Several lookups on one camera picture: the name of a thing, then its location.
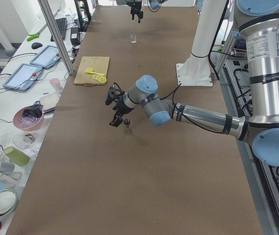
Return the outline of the near blue teach pendant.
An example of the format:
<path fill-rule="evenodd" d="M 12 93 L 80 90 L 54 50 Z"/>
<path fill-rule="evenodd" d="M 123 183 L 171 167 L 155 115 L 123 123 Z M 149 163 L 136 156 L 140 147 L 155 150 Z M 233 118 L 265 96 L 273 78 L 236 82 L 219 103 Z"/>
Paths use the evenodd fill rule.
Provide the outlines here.
<path fill-rule="evenodd" d="M 42 66 L 21 64 L 3 84 L 4 88 L 14 91 L 27 91 L 39 78 Z"/>

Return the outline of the green handled tool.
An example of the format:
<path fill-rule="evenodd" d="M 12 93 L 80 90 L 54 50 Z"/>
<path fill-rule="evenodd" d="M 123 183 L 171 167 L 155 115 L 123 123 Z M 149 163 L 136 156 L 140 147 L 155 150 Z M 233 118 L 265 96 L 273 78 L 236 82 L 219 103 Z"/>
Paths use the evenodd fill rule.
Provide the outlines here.
<path fill-rule="evenodd" d="M 28 37 L 27 37 L 27 41 L 30 42 L 34 39 L 37 39 L 39 38 L 40 34 L 44 31 L 44 29 L 47 27 L 47 24 L 45 24 L 38 32 L 34 33 L 34 34 L 28 34 Z"/>

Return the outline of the green tumbler bottle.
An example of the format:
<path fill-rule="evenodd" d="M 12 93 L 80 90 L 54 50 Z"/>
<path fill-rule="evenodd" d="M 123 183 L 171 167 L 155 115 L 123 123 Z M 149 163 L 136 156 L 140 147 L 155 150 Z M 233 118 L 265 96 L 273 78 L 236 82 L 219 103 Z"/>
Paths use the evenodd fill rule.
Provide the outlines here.
<path fill-rule="evenodd" d="M 5 148 L 3 152 L 11 162 L 21 167 L 26 166 L 30 161 L 28 155 L 12 146 Z"/>

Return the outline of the yellow plastic spoon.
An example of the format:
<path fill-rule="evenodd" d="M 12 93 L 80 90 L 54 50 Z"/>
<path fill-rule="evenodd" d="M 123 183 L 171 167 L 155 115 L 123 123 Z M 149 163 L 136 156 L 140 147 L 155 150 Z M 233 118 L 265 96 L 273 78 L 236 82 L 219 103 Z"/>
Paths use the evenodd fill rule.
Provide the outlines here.
<path fill-rule="evenodd" d="M 101 75 L 101 76 L 105 76 L 105 74 L 100 73 L 100 72 L 96 72 L 95 70 L 94 70 L 94 72 L 92 74 L 98 74 L 98 75 Z"/>

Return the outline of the blue teach pendant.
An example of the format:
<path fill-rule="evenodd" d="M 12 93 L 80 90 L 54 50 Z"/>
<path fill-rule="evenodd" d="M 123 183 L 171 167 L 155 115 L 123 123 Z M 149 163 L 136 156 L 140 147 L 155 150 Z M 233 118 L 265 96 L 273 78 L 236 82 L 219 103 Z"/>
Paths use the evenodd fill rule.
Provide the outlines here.
<path fill-rule="evenodd" d="M 4 88 L 14 91 L 27 91 L 39 78 L 42 66 L 21 64 L 3 84 Z"/>
<path fill-rule="evenodd" d="M 30 61 L 30 64 L 48 69 L 54 66 L 60 59 L 61 56 L 58 48 L 48 45 Z"/>

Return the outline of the pink plastic cup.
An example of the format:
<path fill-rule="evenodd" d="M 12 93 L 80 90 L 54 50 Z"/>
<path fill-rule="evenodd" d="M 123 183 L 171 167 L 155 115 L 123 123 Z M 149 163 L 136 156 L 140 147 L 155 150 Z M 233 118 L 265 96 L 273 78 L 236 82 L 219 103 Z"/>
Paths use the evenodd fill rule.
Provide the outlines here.
<path fill-rule="evenodd" d="M 50 80 L 50 84 L 52 85 L 52 87 L 56 92 L 61 93 L 63 91 L 63 88 L 60 84 L 60 80 L 58 78 L 52 78 Z"/>

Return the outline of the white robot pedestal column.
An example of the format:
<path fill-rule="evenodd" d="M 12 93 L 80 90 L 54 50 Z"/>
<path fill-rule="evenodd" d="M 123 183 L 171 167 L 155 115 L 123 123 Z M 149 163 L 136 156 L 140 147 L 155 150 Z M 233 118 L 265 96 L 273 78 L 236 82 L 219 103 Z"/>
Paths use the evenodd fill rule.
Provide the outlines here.
<path fill-rule="evenodd" d="M 227 0 L 204 0 L 190 57 L 177 64 L 177 79 L 182 86 L 212 86 L 209 54 L 215 43 L 219 23 L 224 19 Z"/>

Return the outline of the small clear glass cup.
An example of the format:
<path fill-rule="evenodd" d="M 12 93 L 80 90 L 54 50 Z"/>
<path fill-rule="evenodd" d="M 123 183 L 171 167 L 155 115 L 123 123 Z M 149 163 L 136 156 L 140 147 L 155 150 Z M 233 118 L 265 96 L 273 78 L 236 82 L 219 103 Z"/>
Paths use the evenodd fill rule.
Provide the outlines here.
<path fill-rule="evenodd" d="M 130 42 L 131 42 L 132 44 L 137 43 L 137 37 L 136 37 L 135 34 L 132 34 L 132 35 L 130 36 Z"/>

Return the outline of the white lidded container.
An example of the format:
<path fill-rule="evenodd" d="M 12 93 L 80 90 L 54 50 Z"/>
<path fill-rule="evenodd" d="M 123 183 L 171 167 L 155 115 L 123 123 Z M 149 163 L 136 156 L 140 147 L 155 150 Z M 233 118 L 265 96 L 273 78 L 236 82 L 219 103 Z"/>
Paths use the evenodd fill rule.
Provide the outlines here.
<path fill-rule="evenodd" d="M 43 114 L 53 113 L 56 109 L 56 105 L 59 102 L 59 94 L 53 93 L 47 96 L 43 96 L 39 99 L 40 104 L 43 106 Z"/>

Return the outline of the middle lemon slice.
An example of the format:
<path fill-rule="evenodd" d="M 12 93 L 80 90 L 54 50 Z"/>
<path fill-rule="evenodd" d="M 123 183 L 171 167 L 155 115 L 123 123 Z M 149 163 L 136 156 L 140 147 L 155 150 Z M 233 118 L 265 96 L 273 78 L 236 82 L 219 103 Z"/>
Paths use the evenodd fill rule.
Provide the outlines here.
<path fill-rule="evenodd" d="M 94 74 L 94 75 L 93 75 L 93 78 L 94 78 L 95 80 L 99 80 L 101 77 L 102 77 L 102 76 L 101 76 L 101 75 L 98 75 L 98 74 Z"/>

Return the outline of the black power adapter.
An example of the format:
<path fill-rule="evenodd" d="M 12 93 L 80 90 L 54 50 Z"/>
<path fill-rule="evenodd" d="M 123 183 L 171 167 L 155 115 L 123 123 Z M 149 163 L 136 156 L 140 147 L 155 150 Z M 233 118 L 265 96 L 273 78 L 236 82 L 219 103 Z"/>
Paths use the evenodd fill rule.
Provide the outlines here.
<path fill-rule="evenodd" d="M 73 46 L 80 44 L 80 31 L 78 27 L 72 27 L 70 31 L 70 41 Z"/>

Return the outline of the aluminium frame post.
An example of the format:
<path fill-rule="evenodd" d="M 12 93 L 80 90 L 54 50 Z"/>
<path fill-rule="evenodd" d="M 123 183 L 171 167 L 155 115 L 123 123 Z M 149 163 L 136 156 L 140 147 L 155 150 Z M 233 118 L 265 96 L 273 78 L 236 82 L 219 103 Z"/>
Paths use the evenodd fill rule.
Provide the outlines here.
<path fill-rule="evenodd" d="M 72 75 L 73 72 L 74 72 L 74 67 L 73 67 L 73 64 L 72 64 L 72 62 L 69 58 L 69 55 L 68 55 L 67 50 L 65 48 L 65 45 L 63 43 L 61 34 L 60 34 L 58 26 L 55 22 L 55 19 L 54 19 L 52 10 L 50 8 L 50 5 L 49 5 L 47 0 L 38 0 L 38 3 L 40 5 L 41 11 L 42 11 L 42 13 L 44 15 L 44 18 L 46 20 L 47 26 L 48 26 L 48 28 L 51 32 L 51 35 L 53 36 L 54 41 L 57 45 L 57 48 L 60 52 L 60 55 L 63 59 L 63 62 L 65 64 L 67 72 L 68 72 L 69 75 Z"/>

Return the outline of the black keyboard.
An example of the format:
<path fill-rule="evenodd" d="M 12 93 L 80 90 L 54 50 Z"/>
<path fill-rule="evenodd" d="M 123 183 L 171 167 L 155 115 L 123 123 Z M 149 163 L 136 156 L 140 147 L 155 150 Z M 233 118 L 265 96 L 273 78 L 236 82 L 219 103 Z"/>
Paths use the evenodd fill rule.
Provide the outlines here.
<path fill-rule="evenodd" d="M 56 25 L 59 29 L 60 35 L 62 37 L 62 40 L 66 39 L 66 26 L 67 26 L 67 18 L 59 18 L 55 19 Z"/>

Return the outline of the black computer mouse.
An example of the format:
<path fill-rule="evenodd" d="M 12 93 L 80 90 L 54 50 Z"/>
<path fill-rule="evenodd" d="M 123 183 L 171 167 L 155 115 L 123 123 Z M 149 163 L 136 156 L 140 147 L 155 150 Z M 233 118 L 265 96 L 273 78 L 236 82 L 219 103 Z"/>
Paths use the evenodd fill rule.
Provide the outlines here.
<path fill-rule="evenodd" d="M 35 43 L 32 43 L 31 48 L 32 48 L 32 49 L 38 49 L 38 48 L 40 48 L 40 47 L 42 47 L 42 46 L 43 46 L 43 45 L 42 45 L 41 43 L 35 42 Z"/>

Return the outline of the wooden cutting board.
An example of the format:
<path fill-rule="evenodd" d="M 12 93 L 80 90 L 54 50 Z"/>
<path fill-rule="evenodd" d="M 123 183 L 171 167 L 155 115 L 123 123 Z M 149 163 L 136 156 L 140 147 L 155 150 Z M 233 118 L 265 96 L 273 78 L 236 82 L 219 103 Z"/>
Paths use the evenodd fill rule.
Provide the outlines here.
<path fill-rule="evenodd" d="M 75 85 L 105 85 L 110 57 L 83 56 L 74 79 Z"/>

